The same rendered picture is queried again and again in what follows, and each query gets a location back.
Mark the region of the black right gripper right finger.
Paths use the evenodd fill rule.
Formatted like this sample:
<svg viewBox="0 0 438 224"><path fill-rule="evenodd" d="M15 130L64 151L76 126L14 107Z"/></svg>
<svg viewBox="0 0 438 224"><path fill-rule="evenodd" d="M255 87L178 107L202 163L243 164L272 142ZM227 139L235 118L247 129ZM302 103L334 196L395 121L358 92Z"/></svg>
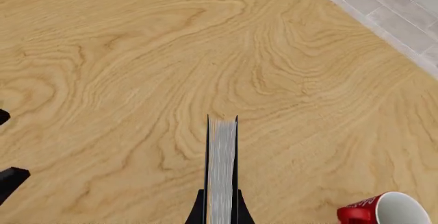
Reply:
<svg viewBox="0 0 438 224"><path fill-rule="evenodd" d="M242 191L239 189L237 194L237 224L255 224L245 204Z"/></svg>

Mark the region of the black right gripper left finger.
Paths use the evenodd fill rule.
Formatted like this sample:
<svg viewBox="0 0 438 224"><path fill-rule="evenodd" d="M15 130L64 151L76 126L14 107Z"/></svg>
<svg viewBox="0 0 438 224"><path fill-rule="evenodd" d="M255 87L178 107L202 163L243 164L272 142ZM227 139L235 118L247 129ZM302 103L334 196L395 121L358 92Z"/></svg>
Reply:
<svg viewBox="0 0 438 224"><path fill-rule="evenodd" d="M204 189L197 192L194 205L184 224L206 224L207 194Z"/></svg>

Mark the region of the red mug with white inside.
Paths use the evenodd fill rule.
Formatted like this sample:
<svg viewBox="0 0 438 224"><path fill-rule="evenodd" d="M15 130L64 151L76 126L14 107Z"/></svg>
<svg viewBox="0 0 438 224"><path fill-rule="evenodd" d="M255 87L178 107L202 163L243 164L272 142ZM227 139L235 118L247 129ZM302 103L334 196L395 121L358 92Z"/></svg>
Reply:
<svg viewBox="0 0 438 224"><path fill-rule="evenodd" d="M402 192L384 192L337 209L339 224L432 224L414 198Z"/></svg>

